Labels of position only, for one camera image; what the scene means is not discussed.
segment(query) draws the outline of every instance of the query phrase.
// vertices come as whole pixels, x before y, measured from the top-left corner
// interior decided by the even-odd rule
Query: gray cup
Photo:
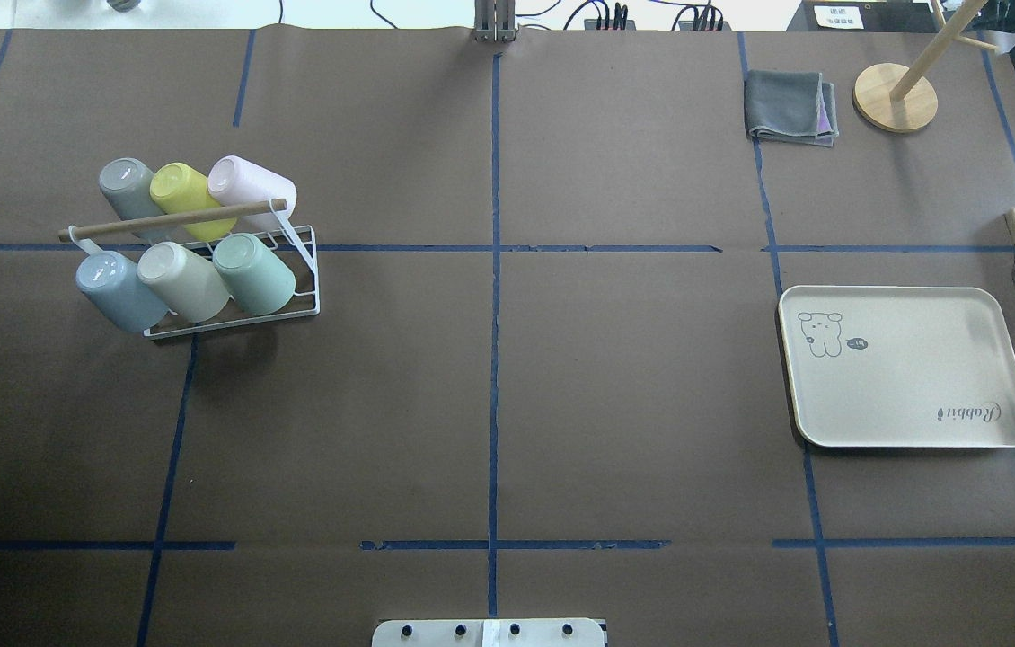
[[[113,205],[121,220],[136,220],[137,217],[163,215],[149,196],[149,185],[152,183],[152,170],[142,160],[133,158],[113,159],[100,169],[97,184],[106,200]],[[159,238],[167,238],[172,230],[145,230],[137,232],[137,238],[147,242]]]

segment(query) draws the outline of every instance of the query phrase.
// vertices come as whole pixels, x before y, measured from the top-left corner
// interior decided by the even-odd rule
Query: round wooden base
[[[892,132],[915,132],[935,118],[939,98],[925,77],[919,78],[901,102],[890,98],[890,90],[906,69],[898,63],[878,63],[855,79],[855,108],[870,123]]]

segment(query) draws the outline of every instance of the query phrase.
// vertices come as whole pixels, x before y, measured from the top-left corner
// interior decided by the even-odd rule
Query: wooden dowel
[[[163,227],[179,227],[181,224],[195,224],[197,222],[211,222],[212,220],[227,220],[229,217],[241,217],[245,215],[257,215],[268,213],[275,208],[285,210],[288,208],[288,200],[275,198],[268,202],[248,202],[244,205],[228,205],[225,207],[207,208],[200,210],[186,210],[182,213],[170,213],[165,215],[154,215],[152,217],[137,217],[136,220],[121,220],[118,222],[106,222],[105,224],[88,224],[73,229],[73,238],[77,241],[81,238],[104,237],[106,234],[121,234],[123,232],[141,232],[141,230],[158,230]],[[57,238],[61,242],[68,242],[68,230],[61,230],[57,233]]]
[[[939,60],[943,52],[946,52],[948,46],[950,46],[951,41],[955,40],[960,31],[963,31],[963,27],[971,24],[972,18],[978,15],[979,9],[983,8],[984,4],[987,4],[988,0],[966,0],[962,7],[958,8],[954,16],[947,20],[947,24],[942,26],[939,34],[931,41],[930,45],[927,45],[927,49],[923,50],[922,54],[919,54],[919,58],[910,63],[910,69],[906,70],[906,74],[902,75],[901,79],[898,79],[897,84],[890,89],[890,100],[892,102],[901,102],[902,98],[906,98],[907,91],[910,91],[910,87],[915,87],[916,82],[923,78],[923,74],[927,73],[928,69],[931,69],[931,65],[934,65],[936,60]]]
[[[939,4],[939,0],[931,0],[931,12],[934,16],[935,24],[939,25],[939,28],[942,28],[944,24],[947,24],[947,18],[942,16],[942,4]],[[955,42],[962,43],[962,45],[972,45],[975,46],[975,48],[980,48],[991,53],[999,50],[992,44],[976,41],[974,38],[964,37],[962,34],[955,37]]]
[[[962,43],[962,45],[974,45],[975,48],[979,48],[982,50],[986,50],[986,51],[991,52],[991,53],[999,51],[999,48],[996,48],[996,46],[994,46],[992,44],[984,43],[983,41],[978,41],[978,40],[974,40],[974,38],[964,37],[962,34],[956,36],[955,37],[955,41],[959,42],[959,43]]]

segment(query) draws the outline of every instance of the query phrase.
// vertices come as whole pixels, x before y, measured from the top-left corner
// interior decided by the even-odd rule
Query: table surface
[[[0,33],[0,643],[1015,644],[1015,449],[808,447],[777,343],[786,286],[972,285],[1015,351],[1009,62],[949,50],[915,135],[845,99],[926,43]],[[834,148],[746,138],[748,68],[835,82]],[[118,332],[56,230],[228,152],[297,184],[324,311]]]

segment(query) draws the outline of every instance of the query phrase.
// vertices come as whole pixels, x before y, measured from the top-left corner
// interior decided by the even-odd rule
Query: folded cloth
[[[835,86],[815,71],[748,70],[743,107],[759,139],[831,146],[839,135]]]

